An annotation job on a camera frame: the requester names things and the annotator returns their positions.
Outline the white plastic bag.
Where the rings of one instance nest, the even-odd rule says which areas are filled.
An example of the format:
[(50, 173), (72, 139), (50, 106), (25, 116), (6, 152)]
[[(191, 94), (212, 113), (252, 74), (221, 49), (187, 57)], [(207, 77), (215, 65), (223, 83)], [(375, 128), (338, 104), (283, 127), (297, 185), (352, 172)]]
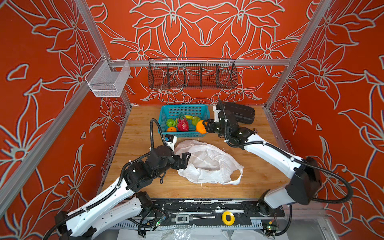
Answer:
[(223, 150), (199, 141), (185, 140), (177, 144), (175, 154), (190, 153), (186, 169), (178, 170), (181, 177), (194, 184), (239, 185), (244, 167)]

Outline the orange fruit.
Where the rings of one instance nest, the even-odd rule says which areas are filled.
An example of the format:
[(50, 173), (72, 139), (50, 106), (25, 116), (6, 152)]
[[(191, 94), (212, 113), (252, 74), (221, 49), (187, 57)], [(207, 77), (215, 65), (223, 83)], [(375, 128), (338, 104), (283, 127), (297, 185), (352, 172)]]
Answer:
[(204, 125), (204, 121), (203, 120), (200, 120), (197, 124), (196, 124), (196, 131), (200, 134), (206, 134), (207, 133), (207, 130), (206, 130), (206, 127)]
[(177, 131), (178, 131), (178, 130), (177, 130), (176, 127), (169, 127), (169, 128), (167, 129), (167, 132), (169, 132), (169, 133), (177, 132)]

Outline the red dragon fruit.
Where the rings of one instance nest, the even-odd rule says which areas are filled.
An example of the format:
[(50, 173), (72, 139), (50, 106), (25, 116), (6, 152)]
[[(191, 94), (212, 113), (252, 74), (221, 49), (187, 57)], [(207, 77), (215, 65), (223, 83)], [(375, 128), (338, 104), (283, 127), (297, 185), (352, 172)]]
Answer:
[(188, 132), (190, 127), (189, 127), (189, 122), (185, 118), (185, 115), (178, 115), (176, 118), (177, 121), (177, 129), (180, 132)]

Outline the green pear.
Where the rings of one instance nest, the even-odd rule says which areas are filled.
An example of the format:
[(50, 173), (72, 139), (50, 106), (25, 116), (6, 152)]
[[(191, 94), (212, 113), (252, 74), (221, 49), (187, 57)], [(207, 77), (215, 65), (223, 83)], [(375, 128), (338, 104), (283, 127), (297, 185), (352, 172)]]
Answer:
[(170, 127), (176, 127), (177, 126), (177, 121), (174, 119), (167, 119), (166, 125), (168, 128)]

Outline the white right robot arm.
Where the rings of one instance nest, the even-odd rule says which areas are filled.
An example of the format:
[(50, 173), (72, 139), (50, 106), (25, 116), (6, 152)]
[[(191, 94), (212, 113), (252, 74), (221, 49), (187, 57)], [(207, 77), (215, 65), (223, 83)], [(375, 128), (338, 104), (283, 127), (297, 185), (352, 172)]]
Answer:
[(240, 127), (235, 115), (222, 102), (215, 105), (213, 111), (214, 119), (203, 121), (208, 133), (224, 137), (232, 148), (240, 148), (262, 158), (290, 180), (288, 184), (268, 190), (260, 197), (259, 206), (264, 215), (281, 205), (308, 205), (313, 201), (322, 183), (313, 159), (292, 155), (265, 141), (255, 131)]

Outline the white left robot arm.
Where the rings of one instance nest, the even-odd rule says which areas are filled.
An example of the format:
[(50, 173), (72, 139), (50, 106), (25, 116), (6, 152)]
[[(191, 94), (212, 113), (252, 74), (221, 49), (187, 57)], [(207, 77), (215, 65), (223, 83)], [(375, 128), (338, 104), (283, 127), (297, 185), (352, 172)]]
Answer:
[(169, 146), (159, 146), (125, 164), (106, 190), (72, 212), (58, 213), (44, 238), (58, 231), (62, 240), (91, 240), (124, 219), (149, 214), (153, 202), (142, 189), (157, 178), (162, 182), (169, 169), (186, 169), (190, 157), (190, 153), (176, 155)]

